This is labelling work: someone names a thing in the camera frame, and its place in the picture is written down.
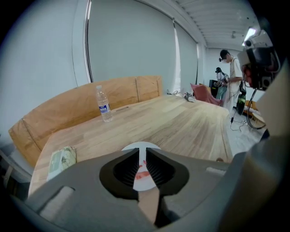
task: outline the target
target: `pink chair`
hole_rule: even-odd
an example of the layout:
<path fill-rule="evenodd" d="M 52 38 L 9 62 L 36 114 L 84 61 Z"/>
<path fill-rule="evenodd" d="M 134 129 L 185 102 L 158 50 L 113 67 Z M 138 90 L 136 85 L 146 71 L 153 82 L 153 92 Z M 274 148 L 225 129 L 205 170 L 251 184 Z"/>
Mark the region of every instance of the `pink chair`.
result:
<path fill-rule="evenodd" d="M 214 104 L 216 106 L 219 106 L 222 103 L 222 100 L 215 99 L 207 90 L 207 87 L 204 85 L 193 85 L 190 83 L 191 88 L 194 92 L 195 98 L 197 100 L 208 102 L 211 104 Z"/>

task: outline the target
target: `bottle label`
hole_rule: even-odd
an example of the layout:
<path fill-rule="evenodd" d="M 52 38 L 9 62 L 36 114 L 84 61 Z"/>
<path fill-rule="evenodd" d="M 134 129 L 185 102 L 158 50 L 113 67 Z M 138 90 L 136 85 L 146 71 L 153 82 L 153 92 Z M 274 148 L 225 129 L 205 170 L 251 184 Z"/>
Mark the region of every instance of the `bottle label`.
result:
<path fill-rule="evenodd" d="M 106 104 L 104 106 L 99 106 L 101 114 L 105 114 L 107 112 L 110 112 L 110 106 L 109 104 Z"/>

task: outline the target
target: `ceiling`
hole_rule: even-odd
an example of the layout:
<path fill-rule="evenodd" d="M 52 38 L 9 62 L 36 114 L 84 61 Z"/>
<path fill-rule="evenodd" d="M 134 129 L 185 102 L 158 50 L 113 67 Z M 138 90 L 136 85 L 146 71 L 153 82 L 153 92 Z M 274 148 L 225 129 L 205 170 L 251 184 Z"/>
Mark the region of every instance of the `ceiling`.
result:
<path fill-rule="evenodd" d="M 208 48 L 242 49 L 249 27 L 258 27 L 246 0 L 175 0 L 190 16 Z"/>

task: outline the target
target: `man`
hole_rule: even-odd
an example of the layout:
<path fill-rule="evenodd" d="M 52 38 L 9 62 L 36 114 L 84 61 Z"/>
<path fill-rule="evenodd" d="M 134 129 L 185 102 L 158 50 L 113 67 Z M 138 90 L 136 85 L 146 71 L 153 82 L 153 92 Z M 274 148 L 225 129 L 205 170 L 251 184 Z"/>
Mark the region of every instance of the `man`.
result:
<path fill-rule="evenodd" d="M 230 78 L 227 83 L 227 91 L 223 98 L 222 106 L 227 108 L 230 112 L 237 103 L 237 97 L 240 92 L 240 83 L 242 81 L 242 72 L 240 63 L 237 58 L 233 57 L 227 50 L 221 50 L 220 62 L 230 63 Z"/>
<path fill-rule="evenodd" d="M 220 67 L 217 67 L 216 74 L 217 74 L 217 83 L 215 83 L 215 86 L 218 87 L 216 99 L 220 100 L 223 99 L 226 94 L 227 80 L 229 76 L 226 73 L 223 73 Z"/>

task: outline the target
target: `white floor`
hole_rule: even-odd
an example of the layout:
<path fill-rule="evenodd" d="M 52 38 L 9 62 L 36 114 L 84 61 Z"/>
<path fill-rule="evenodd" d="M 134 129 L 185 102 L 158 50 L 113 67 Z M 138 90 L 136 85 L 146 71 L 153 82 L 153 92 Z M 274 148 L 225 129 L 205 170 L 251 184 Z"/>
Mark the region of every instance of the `white floor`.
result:
<path fill-rule="evenodd" d="M 237 153 L 248 151 L 254 144 L 260 141 L 263 133 L 266 130 L 266 128 L 255 130 L 252 129 L 248 124 L 243 124 L 243 120 L 247 121 L 246 116 L 236 113 L 232 123 L 232 129 L 236 131 L 232 131 L 230 128 L 231 118 L 235 112 L 236 110 L 233 109 L 228 117 L 227 122 L 227 135 L 233 156 Z"/>

